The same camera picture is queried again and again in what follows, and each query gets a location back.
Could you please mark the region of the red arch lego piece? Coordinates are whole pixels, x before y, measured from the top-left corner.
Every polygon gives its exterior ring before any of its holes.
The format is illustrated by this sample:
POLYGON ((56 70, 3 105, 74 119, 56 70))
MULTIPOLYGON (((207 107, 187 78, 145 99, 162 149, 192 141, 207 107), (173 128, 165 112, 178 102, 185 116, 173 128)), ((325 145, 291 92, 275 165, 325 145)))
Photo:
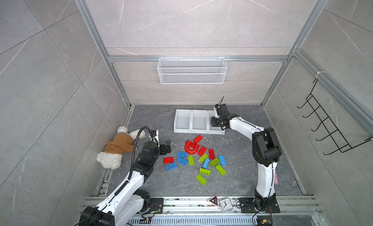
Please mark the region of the red arch lego piece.
POLYGON ((199 151, 200 145, 189 140, 185 143, 185 151, 188 154, 196 154, 199 151))

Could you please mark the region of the red lego brick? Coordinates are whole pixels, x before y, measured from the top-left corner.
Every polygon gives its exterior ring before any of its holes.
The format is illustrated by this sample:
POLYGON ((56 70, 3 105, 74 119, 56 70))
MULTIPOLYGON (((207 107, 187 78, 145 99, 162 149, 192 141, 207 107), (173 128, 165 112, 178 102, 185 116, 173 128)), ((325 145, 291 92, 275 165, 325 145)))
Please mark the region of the red lego brick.
POLYGON ((173 157, 163 158, 163 163, 164 164, 170 164, 170 163, 173 163, 173 162, 174 162, 174 158, 173 157))
POLYGON ((194 140, 193 142, 198 144, 201 140, 203 139, 203 137, 201 135, 198 135, 194 140))
POLYGON ((205 154, 206 150, 207 150, 206 147, 202 147, 202 148, 199 150, 198 155, 199 155, 199 156, 203 156, 203 155, 205 154))
POLYGON ((208 150, 208 154, 209 154, 209 159, 210 160, 214 160, 215 159, 215 152, 213 149, 209 149, 208 150))

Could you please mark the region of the green lego brick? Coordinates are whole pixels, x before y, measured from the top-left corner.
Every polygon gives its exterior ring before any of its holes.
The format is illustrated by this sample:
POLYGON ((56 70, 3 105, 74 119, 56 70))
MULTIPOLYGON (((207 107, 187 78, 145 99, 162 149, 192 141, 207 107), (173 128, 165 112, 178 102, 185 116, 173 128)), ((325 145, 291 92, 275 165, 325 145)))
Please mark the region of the green lego brick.
POLYGON ((215 167, 219 163, 220 163, 220 159, 218 157, 216 157, 215 159, 211 160, 209 164, 210 164, 211 167, 215 167))
POLYGON ((226 170, 220 164, 216 165, 215 168, 218 171, 218 173, 222 176, 224 176, 227 173, 226 170))
POLYGON ((201 175, 201 174, 198 174, 196 176, 196 179, 199 183, 201 183, 202 185, 205 185, 207 183, 207 180, 201 175))
POLYGON ((200 163, 204 163, 205 160, 206 160, 208 157, 209 157, 208 154, 203 154, 203 155, 199 158, 199 162, 200 162, 200 163))
POLYGON ((189 155, 187 156, 187 158, 188 158, 189 166, 193 166, 195 164, 193 156, 189 155))

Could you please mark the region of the blue lego brick slanted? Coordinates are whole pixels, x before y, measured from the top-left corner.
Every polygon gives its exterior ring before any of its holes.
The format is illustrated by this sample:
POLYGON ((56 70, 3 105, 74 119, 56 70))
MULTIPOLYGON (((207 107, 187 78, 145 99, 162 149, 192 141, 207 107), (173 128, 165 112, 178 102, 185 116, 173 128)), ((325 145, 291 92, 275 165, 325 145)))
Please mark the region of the blue lego brick slanted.
POLYGON ((210 159, 206 158, 205 161, 204 161, 204 163, 203 163, 203 169, 207 169, 209 163, 210 163, 210 159))

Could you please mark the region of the blue lego brick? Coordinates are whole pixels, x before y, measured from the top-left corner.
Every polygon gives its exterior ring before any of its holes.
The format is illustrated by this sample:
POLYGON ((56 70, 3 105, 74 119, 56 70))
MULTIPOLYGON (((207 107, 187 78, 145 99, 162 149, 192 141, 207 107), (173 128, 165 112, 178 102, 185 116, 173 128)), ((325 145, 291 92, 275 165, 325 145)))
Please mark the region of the blue lego brick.
POLYGON ((181 158, 187 159, 188 153, 187 152, 178 151, 177 156, 181 157, 181 158))
POLYGON ((219 160, 220 160, 220 164, 221 164, 222 166, 227 165, 226 160, 225 160, 225 158, 224 158, 223 155, 218 155, 218 158, 219 158, 219 160))
POLYGON ((176 161, 184 166, 188 164, 188 161, 182 157, 178 157, 176 161))
POLYGON ((177 168, 177 164, 176 164, 175 162, 166 165, 166 170, 167 170, 168 172, 171 171, 171 170, 174 170, 174 169, 176 169, 176 168, 177 168))

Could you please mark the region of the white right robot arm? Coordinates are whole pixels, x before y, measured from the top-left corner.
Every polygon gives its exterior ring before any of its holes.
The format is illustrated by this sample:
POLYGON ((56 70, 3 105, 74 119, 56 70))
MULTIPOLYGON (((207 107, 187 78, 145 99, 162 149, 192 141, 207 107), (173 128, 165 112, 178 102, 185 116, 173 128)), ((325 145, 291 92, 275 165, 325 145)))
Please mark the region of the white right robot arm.
POLYGON ((210 120, 212 127, 235 130, 252 141, 253 157, 258 164, 255 196, 260 200, 275 198, 275 170, 282 155, 275 130, 254 125, 237 114, 230 113, 225 103, 216 104, 214 114, 210 120))

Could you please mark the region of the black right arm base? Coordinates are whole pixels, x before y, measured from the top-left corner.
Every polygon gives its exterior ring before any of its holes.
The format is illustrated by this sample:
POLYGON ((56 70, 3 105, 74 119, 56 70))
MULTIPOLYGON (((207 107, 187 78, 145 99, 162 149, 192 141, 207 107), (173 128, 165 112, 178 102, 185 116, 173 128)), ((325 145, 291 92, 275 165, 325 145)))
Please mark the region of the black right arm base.
POLYGON ((242 213, 280 213, 276 194, 269 198, 263 198, 260 195, 250 198, 241 197, 238 201, 238 208, 242 213))

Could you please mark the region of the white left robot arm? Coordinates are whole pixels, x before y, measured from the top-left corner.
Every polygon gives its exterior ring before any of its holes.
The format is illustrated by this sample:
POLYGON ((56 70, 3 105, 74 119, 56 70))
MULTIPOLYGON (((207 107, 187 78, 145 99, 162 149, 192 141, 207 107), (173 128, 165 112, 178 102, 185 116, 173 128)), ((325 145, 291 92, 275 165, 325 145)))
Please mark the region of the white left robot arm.
POLYGON ((79 226, 124 226, 138 212, 146 212, 151 205, 150 194, 141 186, 150 177, 160 155, 171 151, 171 141, 159 141, 159 131, 144 126, 131 134, 125 126, 106 143, 108 155, 131 153, 130 170, 115 190, 95 207, 86 207, 79 226))

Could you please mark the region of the white right sorting bin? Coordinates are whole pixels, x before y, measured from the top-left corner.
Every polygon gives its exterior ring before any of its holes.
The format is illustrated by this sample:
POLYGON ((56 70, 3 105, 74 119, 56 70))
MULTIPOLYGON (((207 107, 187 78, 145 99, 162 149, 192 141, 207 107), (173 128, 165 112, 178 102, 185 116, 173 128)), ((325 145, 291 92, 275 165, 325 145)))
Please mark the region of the white right sorting bin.
POLYGON ((207 111, 207 132, 209 135, 225 135, 225 131, 222 130, 219 126, 213 127, 211 125, 211 118, 215 118, 215 113, 213 110, 207 111))

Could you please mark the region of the white middle sorting bin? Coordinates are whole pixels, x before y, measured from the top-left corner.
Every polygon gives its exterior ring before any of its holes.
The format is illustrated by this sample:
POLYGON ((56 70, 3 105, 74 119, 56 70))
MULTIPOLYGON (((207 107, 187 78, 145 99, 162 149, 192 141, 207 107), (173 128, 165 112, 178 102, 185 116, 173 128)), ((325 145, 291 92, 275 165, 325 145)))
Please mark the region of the white middle sorting bin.
POLYGON ((192 110, 192 133, 207 134, 207 113, 207 110, 192 110))

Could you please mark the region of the green lego brick upright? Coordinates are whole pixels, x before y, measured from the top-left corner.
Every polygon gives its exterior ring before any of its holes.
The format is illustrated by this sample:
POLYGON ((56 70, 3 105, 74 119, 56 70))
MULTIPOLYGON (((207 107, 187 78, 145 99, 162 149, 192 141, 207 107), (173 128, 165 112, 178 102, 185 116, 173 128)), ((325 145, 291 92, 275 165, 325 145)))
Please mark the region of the green lego brick upright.
POLYGON ((195 164, 193 156, 189 155, 187 156, 187 158, 188 158, 189 166, 193 166, 195 164))

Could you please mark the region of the white brown plush toy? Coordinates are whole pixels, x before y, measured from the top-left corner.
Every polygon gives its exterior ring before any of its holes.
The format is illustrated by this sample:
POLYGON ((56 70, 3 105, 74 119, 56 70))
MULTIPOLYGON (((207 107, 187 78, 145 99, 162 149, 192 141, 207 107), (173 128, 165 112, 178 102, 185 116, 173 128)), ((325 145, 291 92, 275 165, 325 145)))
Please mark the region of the white brown plush toy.
POLYGON ((100 152, 96 161, 105 169, 118 169, 121 166, 123 155, 132 153, 134 141, 140 129, 128 133, 126 126, 120 126, 113 139, 106 142, 105 148, 100 152))

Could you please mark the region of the green lego brick toothed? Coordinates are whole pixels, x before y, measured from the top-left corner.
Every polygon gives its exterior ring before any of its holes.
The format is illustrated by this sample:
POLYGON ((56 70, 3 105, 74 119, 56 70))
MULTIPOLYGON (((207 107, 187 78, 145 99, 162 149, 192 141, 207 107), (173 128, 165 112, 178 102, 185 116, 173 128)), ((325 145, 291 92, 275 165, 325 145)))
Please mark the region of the green lego brick toothed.
POLYGON ((210 176, 210 174, 211 174, 211 171, 208 170, 208 169, 200 168, 199 171, 200 171, 200 174, 201 174, 201 175, 207 175, 207 176, 210 176))

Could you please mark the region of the red warning triangle toy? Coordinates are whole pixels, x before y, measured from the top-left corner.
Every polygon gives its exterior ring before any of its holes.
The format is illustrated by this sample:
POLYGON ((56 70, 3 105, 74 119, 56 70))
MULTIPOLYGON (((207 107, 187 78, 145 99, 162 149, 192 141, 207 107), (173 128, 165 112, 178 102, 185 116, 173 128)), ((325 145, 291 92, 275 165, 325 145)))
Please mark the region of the red warning triangle toy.
POLYGON ((207 201, 210 204, 212 204, 213 206, 219 207, 219 200, 218 200, 218 197, 216 195, 211 196, 207 201))

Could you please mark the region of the small white alarm clock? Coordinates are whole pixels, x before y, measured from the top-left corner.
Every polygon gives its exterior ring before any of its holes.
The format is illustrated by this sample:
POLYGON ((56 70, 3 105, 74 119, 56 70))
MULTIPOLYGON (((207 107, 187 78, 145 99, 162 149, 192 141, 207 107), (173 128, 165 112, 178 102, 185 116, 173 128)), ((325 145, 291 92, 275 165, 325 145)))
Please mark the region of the small white alarm clock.
POLYGON ((218 204, 222 213, 228 213, 234 209, 231 199, 226 196, 219 198, 218 204))

